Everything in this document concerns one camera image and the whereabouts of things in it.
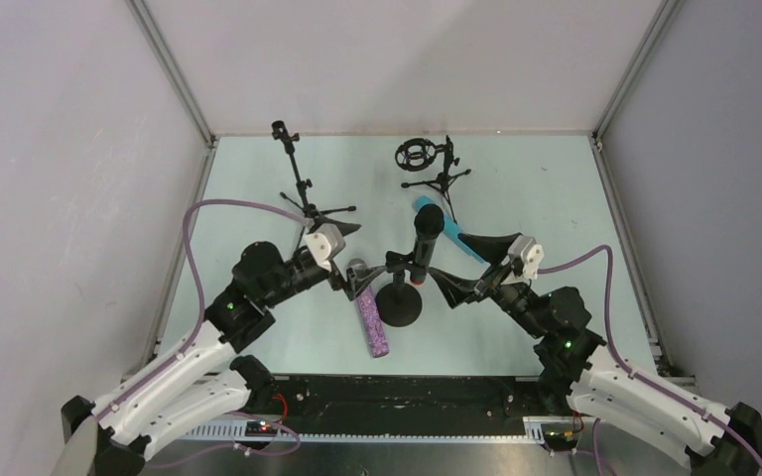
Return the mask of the black round base stand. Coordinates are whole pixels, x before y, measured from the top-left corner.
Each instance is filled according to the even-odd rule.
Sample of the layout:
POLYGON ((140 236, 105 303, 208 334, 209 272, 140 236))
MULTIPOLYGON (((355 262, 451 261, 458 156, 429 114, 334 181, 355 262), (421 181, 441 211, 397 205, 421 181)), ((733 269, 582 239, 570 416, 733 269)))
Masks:
POLYGON ((418 319, 423 309, 420 293, 406 283, 406 275, 414 270, 412 255, 388 251, 385 260, 386 270, 393 276, 393 281, 376 294, 380 319, 392 327, 409 326, 418 319))

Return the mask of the black microphone orange end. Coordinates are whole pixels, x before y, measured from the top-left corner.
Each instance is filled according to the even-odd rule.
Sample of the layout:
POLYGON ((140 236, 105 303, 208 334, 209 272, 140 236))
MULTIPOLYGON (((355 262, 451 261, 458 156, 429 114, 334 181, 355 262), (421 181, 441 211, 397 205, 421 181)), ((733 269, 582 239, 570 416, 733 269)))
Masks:
POLYGON ((427 278, 428 266, 433 257, 436 241, 445 230, 445 214, 435 204, 423 206, 414 219, 416 240, 413 250, 413 266, 410 281, 421 285, 427 278))

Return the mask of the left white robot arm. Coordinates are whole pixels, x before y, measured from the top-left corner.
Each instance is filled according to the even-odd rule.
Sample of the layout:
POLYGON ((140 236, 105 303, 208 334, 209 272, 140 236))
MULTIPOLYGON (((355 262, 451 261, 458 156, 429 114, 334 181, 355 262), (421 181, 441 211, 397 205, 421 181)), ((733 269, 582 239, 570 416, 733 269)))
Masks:
POLYGON ((65 447, 54 474, 138 475, 191 429, 269 397, 272 375, 242 352, 274 324, 271 308, 320 283, 354 300, 386 272, 338 270, 333 259, 355 229, 316 225, 289 260, 267 241, 245 248, 229 285, 166 353, 112 392, 63 405, 65 447))

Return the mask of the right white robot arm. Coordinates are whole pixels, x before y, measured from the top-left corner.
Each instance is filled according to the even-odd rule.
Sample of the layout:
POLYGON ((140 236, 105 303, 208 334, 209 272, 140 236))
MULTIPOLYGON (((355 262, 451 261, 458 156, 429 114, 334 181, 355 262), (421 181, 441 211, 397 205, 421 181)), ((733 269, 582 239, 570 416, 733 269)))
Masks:
POLYGON ((599 418, 650 444, 693 475, 762 475, 762 416, 738 403, 727 407, 649 372, 614 343, 611 317, 603 335, 589 329, 591 314, 579 290, 538 295, 532 282, 544 273, 544 248, 533 237, 462 234, 488 265, 466 280, 429 268, 452 308, 494 302, 537 343, 540 385, 582 416, 599 418))

